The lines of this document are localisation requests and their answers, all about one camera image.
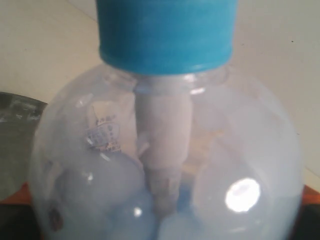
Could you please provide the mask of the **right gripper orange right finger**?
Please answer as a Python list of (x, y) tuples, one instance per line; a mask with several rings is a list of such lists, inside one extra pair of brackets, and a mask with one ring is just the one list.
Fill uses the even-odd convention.
[(306, 185), (302, 206), (302, 239), (320, 240), (320, 193)]

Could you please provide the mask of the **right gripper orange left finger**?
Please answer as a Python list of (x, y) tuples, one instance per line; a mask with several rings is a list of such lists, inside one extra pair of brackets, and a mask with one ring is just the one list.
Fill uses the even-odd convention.
[(0, 238), (2, 240), (42, 238), (27, 182), (18, 191), (0, 201)]

